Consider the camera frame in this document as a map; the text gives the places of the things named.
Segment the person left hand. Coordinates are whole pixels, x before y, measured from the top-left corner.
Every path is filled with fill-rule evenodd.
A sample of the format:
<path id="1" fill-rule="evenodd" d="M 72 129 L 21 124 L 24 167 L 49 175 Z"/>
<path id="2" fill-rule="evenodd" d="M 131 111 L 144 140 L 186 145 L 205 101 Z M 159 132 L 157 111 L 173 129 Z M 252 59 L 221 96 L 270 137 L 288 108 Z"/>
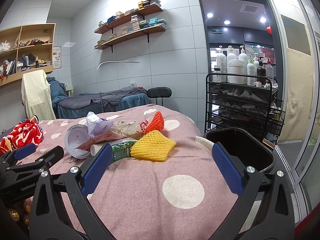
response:
<path id="1" fill-rule="evenodd" d="M 14 222 L 22 222 L 24 225 L 29 227 L 30 225 L 30 213 L 31 206 L 33 204 L 33 198 L 27 198 L 19 203 L 14 204 L 8 210 L 10 217 Z"/>

